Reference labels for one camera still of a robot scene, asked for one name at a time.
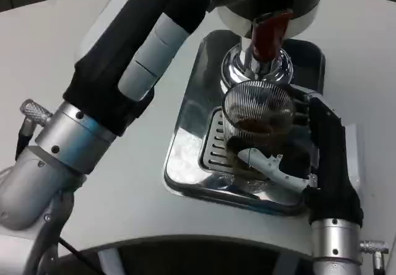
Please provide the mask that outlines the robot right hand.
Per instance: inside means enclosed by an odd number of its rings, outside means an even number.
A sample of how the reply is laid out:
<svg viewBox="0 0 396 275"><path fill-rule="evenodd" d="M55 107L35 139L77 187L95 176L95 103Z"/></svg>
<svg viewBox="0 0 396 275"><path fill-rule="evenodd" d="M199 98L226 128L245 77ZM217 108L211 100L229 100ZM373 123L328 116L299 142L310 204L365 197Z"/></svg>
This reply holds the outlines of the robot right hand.
<svg viewBox="0 0 396 275"><path fill-rule="evenodd" d="M272 155L264 148L242 145L237 149L238 159L276 184L301 193L310 210L310 223L343 219L362 226L364 213L358 191L350 179L346 127L341 117L315 90L299 85L284 85L282 89L304 108L304 115L297 120L309 125L311 140L319 151L314 172L316 184L286 170L293 160L285 151Z"/></svg>

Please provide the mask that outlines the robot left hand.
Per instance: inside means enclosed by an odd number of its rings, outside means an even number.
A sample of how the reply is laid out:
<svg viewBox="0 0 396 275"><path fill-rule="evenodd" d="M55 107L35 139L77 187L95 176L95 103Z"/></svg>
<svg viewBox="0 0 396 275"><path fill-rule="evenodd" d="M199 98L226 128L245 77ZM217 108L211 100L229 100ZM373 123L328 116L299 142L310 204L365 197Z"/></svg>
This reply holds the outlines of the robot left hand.
<svg viewBox="0 0 396 275"><path fill-rule="evenodd" d="M236 0L110 0L80 46L63 97L117 136L206 13Z"/></svg>

